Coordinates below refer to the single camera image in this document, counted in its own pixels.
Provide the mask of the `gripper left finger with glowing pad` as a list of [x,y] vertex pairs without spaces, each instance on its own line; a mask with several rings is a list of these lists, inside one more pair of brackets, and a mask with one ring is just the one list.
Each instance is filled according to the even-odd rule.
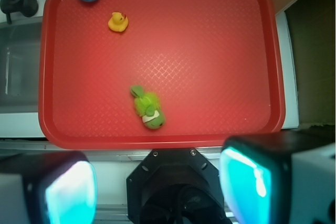
[[80,151],[1,157],[1,223],[93,223],[97,194]]

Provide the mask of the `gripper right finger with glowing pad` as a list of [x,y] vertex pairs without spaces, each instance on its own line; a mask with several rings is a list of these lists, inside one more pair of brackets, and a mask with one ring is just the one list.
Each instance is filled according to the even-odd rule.
[[335,132],[229,137],[219,181],[239,223],[335,223]]

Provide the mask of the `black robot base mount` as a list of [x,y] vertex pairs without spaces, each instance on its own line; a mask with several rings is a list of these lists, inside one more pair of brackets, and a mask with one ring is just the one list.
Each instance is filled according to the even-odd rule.
[[152,150],[126,184],[132,223],[231,223],[218,169],[193,148]]

